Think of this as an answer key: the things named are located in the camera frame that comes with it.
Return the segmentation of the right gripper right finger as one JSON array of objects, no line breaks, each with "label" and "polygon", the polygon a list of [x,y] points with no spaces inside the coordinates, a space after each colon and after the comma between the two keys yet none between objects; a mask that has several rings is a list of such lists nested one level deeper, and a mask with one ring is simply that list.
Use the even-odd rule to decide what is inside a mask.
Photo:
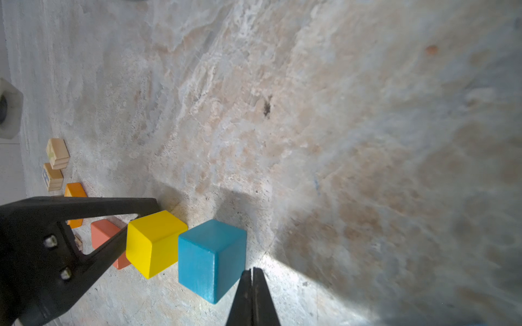
[{"label": "right gripper right finger", "polygon": [[281,325],[261,268],[243,271],[226,322],[231,325]]}]

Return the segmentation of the teal wooden cube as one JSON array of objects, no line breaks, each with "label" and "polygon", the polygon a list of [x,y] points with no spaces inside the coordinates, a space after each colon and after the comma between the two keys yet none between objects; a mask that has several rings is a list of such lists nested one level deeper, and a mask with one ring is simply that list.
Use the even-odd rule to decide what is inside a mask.
[{"label": "teal wooden cube", "polygon": [[209,220],[178,239],[178,280],[211,304],[217,304],[246,268],[247,232]]}]

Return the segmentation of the red wooden block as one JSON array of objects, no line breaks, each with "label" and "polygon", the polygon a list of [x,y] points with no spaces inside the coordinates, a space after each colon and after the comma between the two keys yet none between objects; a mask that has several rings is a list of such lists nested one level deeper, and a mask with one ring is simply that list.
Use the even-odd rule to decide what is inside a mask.
[{"label": "red wooden block", "polygon": [[[99,220],[94,221],[91,224],[91,242],[94,250],[98,249],[102,244],[106,243],[113,236],[115,236],[120,231],[120,228],[113,224],[109,220]],[[114,263],[113,266],[117,270],[122,270],[126,268],[131,263],[126,257],[126,253],[124,252]]]}]

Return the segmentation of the yellow wooden cube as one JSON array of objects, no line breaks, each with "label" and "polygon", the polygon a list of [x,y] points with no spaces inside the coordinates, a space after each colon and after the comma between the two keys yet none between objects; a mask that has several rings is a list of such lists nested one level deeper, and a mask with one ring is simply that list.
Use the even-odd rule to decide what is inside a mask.
[{"label": "yellow wooden cube", "polygon": [[150,279],[178,262],[178,237],[186,231],[188,225],[168,211],[130,221],[126,257]]}]

